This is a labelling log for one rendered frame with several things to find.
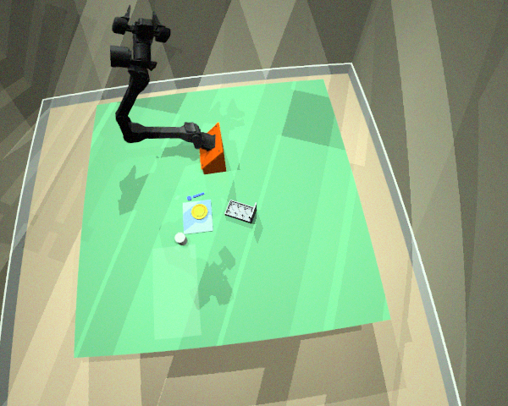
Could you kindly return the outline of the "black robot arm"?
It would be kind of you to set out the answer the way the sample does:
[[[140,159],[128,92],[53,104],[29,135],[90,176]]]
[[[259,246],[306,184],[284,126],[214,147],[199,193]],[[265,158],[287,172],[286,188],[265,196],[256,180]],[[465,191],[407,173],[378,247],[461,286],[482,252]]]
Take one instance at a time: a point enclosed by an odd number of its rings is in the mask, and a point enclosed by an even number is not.
[[[148,43],[153,43],[153,28],[153,20],[139,18],[138,22],[132,23],[131,31],[135,34],[138,42],[146,40]],[[140,123],[131,122],[128,114],[135,103],[135,99],[150,83],[147,69],[152,71],[157,66],[157,62],[153,62],[151,59],[150,47],[134,47],[134,59],[131,59],[131,53],[132,51],[128,47],[110,46],[111,67],[128,68],[130,74],[129,87],[115,113],[115,120],[119,124],[124,141],[135,143],[144,139],[175,138],[193,143],[195,149],[202,148],[210,151],[215,148],[216,135],[201,132],[199,125],[193,122],[185,122],[185,125],[181,127],[145,127]]]

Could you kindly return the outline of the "white dish rack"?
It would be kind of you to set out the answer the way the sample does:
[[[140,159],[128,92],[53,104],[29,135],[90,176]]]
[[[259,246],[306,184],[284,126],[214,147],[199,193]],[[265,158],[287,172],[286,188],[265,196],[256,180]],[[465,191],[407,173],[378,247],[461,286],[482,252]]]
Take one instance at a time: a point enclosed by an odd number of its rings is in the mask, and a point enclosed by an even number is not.
[[[224,215],[252,224],[256,211],[257,203],[255,203],[254,206],[249,206],[238,201],[230,200]]]

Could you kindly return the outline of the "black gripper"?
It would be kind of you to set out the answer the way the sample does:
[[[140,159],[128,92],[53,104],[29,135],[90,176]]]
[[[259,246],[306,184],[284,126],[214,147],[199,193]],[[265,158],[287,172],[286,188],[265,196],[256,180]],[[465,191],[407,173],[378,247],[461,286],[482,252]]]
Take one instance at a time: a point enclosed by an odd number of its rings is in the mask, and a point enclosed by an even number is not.
[[[154,24],[153,32],[154,32],[154,36],[155,36],[155,41],[165,43],[170,37],[170,29],[166,28],[165,26],[163,26],[159,23],[155,12],[156,11],[153,11],[153,16],[152,16],[152,20],[153,20],[153,24]],[[132,33],[132,31],[131,31],[132,25],[128,25],[129,20],[130,20],[130,5],[129,5],[127,12],[124,16],[114,18],[113,25],[112,25],[113,33],[122,34],[122,35],[124,35],[124,33],[126,31],[129,31]],[[151,50],[152,44],[148,43],[148,41],[146,41],[146,40],[142,40],[142,42],[138,42],[138,39],[136,38],[136,36],[134,34],[133,35],[133,45],[134,45],[133,50],[134,50],[134,47],[137,47],[137,46],[150,47],[150,50]]]

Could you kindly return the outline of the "gold round plate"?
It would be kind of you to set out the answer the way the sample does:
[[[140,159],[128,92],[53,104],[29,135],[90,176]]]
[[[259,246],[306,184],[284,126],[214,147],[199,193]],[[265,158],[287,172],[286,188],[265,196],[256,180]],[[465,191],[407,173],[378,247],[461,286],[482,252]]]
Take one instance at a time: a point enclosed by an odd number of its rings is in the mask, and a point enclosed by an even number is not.
[[[202,219],[207,214],[207,208],[203,204],[197,204],[192,207],[191,213],[195,219]]]

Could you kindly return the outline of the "light blue square mat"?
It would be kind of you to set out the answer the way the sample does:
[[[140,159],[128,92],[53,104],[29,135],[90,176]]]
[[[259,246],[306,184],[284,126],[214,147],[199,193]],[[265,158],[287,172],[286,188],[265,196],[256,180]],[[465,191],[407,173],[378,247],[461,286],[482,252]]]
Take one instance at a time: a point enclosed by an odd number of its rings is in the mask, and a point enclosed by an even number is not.
[[[192,216],[192,207],[203,204],[207,208],[207,214],[202,219]],[[199,200],[183,203],[184,234],[204,233],[213,231],[211,200]]]

